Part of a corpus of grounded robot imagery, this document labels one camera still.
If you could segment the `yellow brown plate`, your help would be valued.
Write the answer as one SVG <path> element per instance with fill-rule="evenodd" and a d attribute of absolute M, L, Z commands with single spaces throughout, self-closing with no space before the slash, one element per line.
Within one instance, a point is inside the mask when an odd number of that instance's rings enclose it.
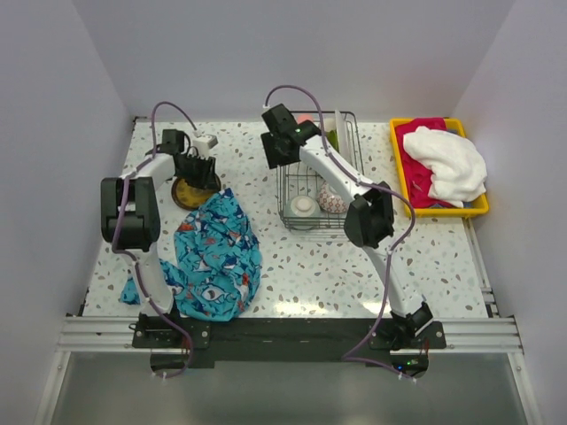
<path fill-rule="evenodd" d="M 180 208 L 187 211 L 197 210 L 220 189 L 198 189 L 190 186 L 184 179 L 176 178 L 172 185 L 171 196 Z"/>

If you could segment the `pink cup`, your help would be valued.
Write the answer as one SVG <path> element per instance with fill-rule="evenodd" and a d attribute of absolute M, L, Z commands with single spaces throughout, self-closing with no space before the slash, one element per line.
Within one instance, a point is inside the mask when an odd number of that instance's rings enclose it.
<path fill-rule="evenodd" d="M 297 122 L 299 124 L 304 123 L 304 122 L 313 122 L 314 119 L 311 115 L 309 114 L 303 114 L 303 115 L 299 115 L 297 118 Z"/>

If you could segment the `lime green small plate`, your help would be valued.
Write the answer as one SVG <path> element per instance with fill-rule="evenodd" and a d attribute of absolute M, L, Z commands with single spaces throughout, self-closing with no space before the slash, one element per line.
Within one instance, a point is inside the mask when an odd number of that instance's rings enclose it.
<path fill-rule="evenodd" d="M 332 146 L 332 148 L 339 152 L 338 135 L 336 130 L 331 130 L 326 133 L 327 141 Z"/>

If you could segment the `pale green bowl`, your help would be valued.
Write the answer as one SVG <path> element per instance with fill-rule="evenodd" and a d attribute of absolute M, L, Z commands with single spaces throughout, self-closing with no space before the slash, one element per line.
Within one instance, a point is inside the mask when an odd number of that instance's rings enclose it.
<path fill-rule="evenodd" d="M 317 201 L 305 195 L 293 197 L 284 207 L 284 217 L 290 220 L 314 219 L 320 214 L 321 209 Z"/>

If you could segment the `blue patterned bowl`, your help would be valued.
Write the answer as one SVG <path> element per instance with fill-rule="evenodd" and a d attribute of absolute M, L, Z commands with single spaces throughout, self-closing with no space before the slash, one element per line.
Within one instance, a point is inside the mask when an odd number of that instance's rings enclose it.
<path fill-rule="evenodd" d="M 327 213 L 342 214 L 347 210 L 346 203 L 327 182 L 319 190 L 317 203 Z"/>

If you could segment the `blue shark print cloth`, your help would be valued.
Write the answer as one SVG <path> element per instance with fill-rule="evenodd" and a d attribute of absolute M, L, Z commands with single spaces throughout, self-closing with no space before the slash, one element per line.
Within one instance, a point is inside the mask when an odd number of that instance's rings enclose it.
<path fill-rule="evenodd" d="M 259 241 L 231 189 L 190 212 L 174 233 L 176 263 L 160 261 L 181 314 L 230 321 L 244 312 L 260 286 Z"/>

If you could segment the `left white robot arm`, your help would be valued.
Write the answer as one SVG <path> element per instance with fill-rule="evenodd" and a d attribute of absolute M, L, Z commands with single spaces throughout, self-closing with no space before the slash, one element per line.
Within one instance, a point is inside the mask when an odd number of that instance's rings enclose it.
<path fill-rule="evenodd" d="M 170 314 L 175 305 L 159 262 L 161 221 L 156 190 L 178 179 L 196 189 L 218 191 L 221 184 L 211 156 L 217 144 L 216 136 L 198 130 L 190 138 L 181 130 L 167 129 L 161 143 L 132 171 L 100 183 L 102 237 L 132 268 L 144 315 Z"/>

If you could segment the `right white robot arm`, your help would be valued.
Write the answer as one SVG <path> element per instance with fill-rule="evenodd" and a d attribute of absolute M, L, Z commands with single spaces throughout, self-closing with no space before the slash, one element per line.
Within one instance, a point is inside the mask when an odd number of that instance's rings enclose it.
<path fill-rule="evenodd" d="M 387 183 L 374 183 L 358 172 L 328 144 L 321 127 L 309 120 L 298 123 L 283 104 L 266 106 L 261 117 L 268 129 L 260 136 L 268 166 L 303 162 L 347 204 L 343 229 L 382 280 L 395 338 L 404 347 L 416 347 L 426 337 L 432 312 L 421 296 L 400 282 L 395 271 L 394 251 L 408 235 L 393 238 L 392 199 L 398 194 Z"/>

